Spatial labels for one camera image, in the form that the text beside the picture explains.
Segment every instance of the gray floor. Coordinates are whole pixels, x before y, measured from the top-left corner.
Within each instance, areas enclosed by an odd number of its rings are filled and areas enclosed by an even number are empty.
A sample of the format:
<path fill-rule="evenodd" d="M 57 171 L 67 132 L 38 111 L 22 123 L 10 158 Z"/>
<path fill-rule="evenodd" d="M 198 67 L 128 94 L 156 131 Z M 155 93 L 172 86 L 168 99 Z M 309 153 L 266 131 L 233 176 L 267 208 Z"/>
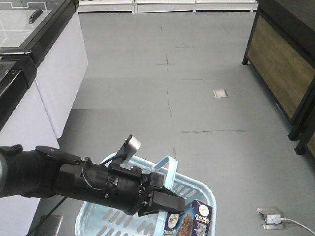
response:
<path fill-rule="evenodd" d="M 89 67 L 60 146 L 101 161 L 128 134 L 153 162 L 208 185 L 217 236 L 308 235 L 265 231 L 257 207 L 315 229 L 315 172 L 298 156 L 277 106 L 241 60 L 254 13 L 81 14 Z M 215 99 L 213 89 L 229 98 Z M 42 200 L 36 218 L 59 199 Z M 59 236 L 74 235 L 82 202 L 66 200 Z"/>

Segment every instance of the power outlet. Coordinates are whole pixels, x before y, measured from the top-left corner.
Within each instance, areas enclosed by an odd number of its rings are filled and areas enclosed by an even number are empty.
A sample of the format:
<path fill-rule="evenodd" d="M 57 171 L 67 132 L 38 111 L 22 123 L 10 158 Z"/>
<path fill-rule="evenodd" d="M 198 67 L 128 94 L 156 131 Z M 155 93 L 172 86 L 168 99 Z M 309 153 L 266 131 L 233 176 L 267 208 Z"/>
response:
<path fill-rule="evenodd" d="M 266 224 L 280 224 L 281 223 L 280 214 L 266 214 L 264 216 L 265 216 Z"/>
<path fill-rule="evenodd" d="M 263 216 L 265 224 L 263 224 L 266 230 L 282 230 L 285 228 L 281 222 L 281 216 L 283 213 L 276 207 L 270 208 L 257 208 L 258 213 Z"/>

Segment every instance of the robotic arm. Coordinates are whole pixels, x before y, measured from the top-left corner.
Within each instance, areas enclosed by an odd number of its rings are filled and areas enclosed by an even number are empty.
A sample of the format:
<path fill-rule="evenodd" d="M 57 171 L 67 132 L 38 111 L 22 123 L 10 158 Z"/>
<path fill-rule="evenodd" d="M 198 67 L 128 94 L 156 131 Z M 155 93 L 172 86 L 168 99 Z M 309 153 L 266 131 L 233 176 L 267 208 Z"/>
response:
<path fill-rule="evenodd" d="M 20 194 L 49 198 L 59 194 L 128 215 L 183 212 L 185 199 L 163 186 L 163 175 L 144 174 L 137 166 L 121 166 L 140 145 L 130 135 L 114 157 L 99 165 L 53 147 L 37 146 L 33 151 L 23 151 L 21 145 L 0 147 L 0 197 Z"/>

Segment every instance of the light blue basket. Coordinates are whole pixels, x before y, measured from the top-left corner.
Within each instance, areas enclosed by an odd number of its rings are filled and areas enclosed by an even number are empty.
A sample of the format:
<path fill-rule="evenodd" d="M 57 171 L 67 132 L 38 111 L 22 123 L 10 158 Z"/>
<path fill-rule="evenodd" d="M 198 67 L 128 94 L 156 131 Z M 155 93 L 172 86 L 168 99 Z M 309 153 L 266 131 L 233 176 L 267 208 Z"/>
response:
<path fill-rule="evenodd" d="M 164 185 L 186 200 L 194 199 L 212 206 L 212 216 L 208 236 L 215 235 L 217 204 L 211 190 L 203 183 L 176 173 L 177 161 L 167 156 L 158 164 L 133 156 L 124 165 L 125 168 L 138 166 L 143 173 L 152 171 L 166 176 Z M 84 202 L 75 223 L 76 236 L 161 236 L 163 233 L 166 212 L 138 217 L 126 215 L 123 211 L 111 207 Z"/>

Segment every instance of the glass top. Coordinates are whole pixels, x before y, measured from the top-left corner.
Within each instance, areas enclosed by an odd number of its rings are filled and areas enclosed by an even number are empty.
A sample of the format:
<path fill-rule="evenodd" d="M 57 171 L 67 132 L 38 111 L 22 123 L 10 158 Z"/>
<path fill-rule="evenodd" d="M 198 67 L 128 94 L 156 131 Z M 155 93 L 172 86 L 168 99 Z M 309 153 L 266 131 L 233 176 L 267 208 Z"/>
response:
<path fill-rule="evenodd" d="M 0 0 L 0 51 L 23 49 L 65 0 Z"/>
<path fill-rule="evenodd" d="M 0 61 L 0 82 L 14 66 L 15 61 Z"/>

